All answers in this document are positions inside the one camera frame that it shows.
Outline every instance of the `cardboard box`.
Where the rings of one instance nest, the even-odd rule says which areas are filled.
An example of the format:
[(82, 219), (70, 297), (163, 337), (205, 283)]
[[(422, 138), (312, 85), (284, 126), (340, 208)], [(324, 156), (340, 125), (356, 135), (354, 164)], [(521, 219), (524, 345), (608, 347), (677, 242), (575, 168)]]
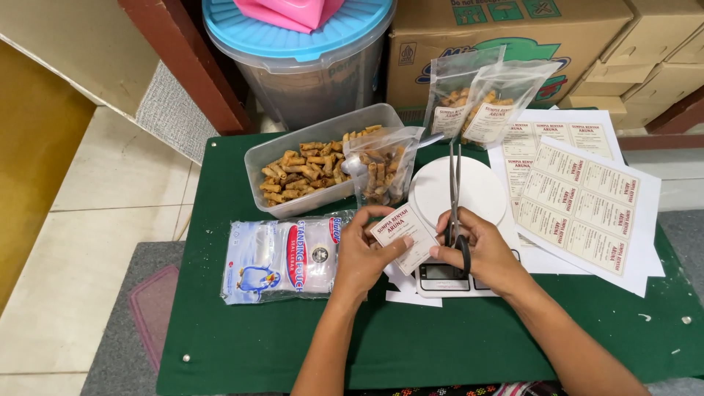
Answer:
[(631, 89), (633, 82), (587, 82), (579, 81), (570, 95), (576, 97), (620, 97)]
[(697, 0), (626, 0), (635, 18), (601, 55), (609, 66), (662, 62), (704, 23)]
[(559, 104), (561, 109), (577, 107), (596, 107), (599, 110), (608, 110), (611, 123), (617, 125), (626, 118), (627, 110), (619, 97), (573, 97), (567, 95)]
[(386, 101), (401, 119), (422, 119), (431, 59), (506, 44), (507, 61), (562, 63), (536, 96), (554, 104), (632, 17), (622, 0), (399, 1)]
[(635, 129), (646, 126), (656, 119), (665, 110), (670, 108), (670, 104), (640, 104), (624, 102), (626, 116), (614, 124), (614, 129)]
[(650, 65), (619, 65), (608, 66), (602, 61), (596, 61), (585, 73), (587, 82), (630, 82), (637, 84), (648, 78), (655, 67)]
[(667, 58), (670, 63), (704, 63), (704, 25)]
[(704, 85), (704, 65), (661, 63), (622, 99), (640, 104), (674, 104)]

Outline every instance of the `table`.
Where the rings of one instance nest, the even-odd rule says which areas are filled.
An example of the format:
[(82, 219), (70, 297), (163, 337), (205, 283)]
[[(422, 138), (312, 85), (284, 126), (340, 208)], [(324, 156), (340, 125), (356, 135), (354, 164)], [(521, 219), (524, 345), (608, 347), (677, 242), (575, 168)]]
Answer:
[[(226, 306), (218, 295), (230, 222), (270, 218), (254, 206), (244, 153), (278, 136), (208, 141), (161, 361), (159, 395), (291, 390), (325, 300)], [(415, 169), (446, 155), (446, 144), (425, 147)], [(484, 151), (464, 149), (463, 155), (488, 163)], [(355, 208), (350, 197), (311, 214)], [(534, 276), (645, 383), (704, 373), (704, 309), (660, 226), (655, 246), (667, 276), (649, 279), (645, 299), (595, 276)], [(439, 309), (386, 302), (387, 288), (394, 286), (382, 275), (360, 308), (348, 356), (348, 388), (555, 378), (502, 299), (445, 299)], [(683, 322), (685, 316), (690, 324)]]

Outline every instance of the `scissors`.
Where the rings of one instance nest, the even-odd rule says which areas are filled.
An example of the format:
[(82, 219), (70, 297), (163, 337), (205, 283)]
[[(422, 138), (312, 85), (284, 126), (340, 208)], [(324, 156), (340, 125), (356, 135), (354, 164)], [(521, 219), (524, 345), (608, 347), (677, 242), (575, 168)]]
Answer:
[[(460, 278), (468, 278), (472, 268), (472, 257), (470, 256), (470, 245), (467, 237), (460, 234), (460, 221), (458, 219), (458, 206), (460, 201), (460, 171), (462, 170), (462, 145), (458, 145), (457, 167), (455, 167), (454, 139), (450, 143), (450, 204), (451, 214), (443, 234), (445, 235), (445, 246), (454, 247), (462, 252), (464, 268), (460, 270)], [(455, 245), (452, 245), (452, 234), (455, 234)]]

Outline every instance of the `snack bag with label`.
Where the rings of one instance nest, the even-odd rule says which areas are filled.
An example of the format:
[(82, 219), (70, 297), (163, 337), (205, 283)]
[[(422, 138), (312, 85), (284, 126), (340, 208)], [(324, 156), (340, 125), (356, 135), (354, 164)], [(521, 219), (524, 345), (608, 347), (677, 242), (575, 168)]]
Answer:
[(456, 136), (469, 109), (470, 85), (483, 66), (503, 61), (506, 46), (481, 49), (432, 59), (430, 61), (430, 96), (423, 127), (432, 134)]
[(472, 110), (462, 137), (482, 145), (503, 140), (504, 127), (516, 121), (559, 67), (550, 61), (506, 61), (481, 68), (472, 81)]
[(233, 222), (220, 296), (228, 305), (328, 298), (340, 232), (354, 213)]
[(354, 182), (357, 208), (395, 205), (408, 198), (415, 152), (423, 127), (382, 128), (346, 142), (345, 161)]

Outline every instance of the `clear plastic food container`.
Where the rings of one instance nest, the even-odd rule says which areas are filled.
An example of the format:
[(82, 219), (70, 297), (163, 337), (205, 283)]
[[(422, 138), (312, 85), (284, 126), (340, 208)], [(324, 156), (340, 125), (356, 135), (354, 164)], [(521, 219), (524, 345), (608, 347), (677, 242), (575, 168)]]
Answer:
[(396, 0), (345, 0), (309, 35), (203, 0), (206, 31), (235, 60), (264, 111), (298, 130), (372, 104)]
[(263, 191), (259, 190), (259, 185), (264, 182), (265, 177), (262, 168), (281, 158), (286, 150), (298, 151), (299, 143), (342, 140), (342, 135), (345, 133), (363, 130), (371, 125), (403, 127), (394, 108), (388, 104), (380, 103), (291, 132), (247, 150), (244, 155), (244, 165), (257, 208), (275, 218), (291, 218), (354, 195), (354, 183), (352, 180), (348, 180), (328, 187), (324, 191), (314, 192), (269, 208)]

